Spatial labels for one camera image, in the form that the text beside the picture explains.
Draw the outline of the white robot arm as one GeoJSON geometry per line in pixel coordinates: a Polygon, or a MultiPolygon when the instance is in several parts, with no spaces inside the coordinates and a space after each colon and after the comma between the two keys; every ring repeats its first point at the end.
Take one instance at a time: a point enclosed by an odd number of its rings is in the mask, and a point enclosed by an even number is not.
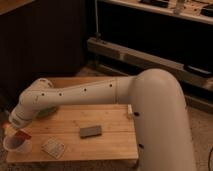
{"type": "Polygon", "coordinates": [[[9,122],[21,129],[44,109],[113,103],[131,105],[137,116],[136,135],[143,146],[138,171],[197,171],[183,90],[177,79],[162,69],[63,88],[39,78],[19,95],[9,122]]]}

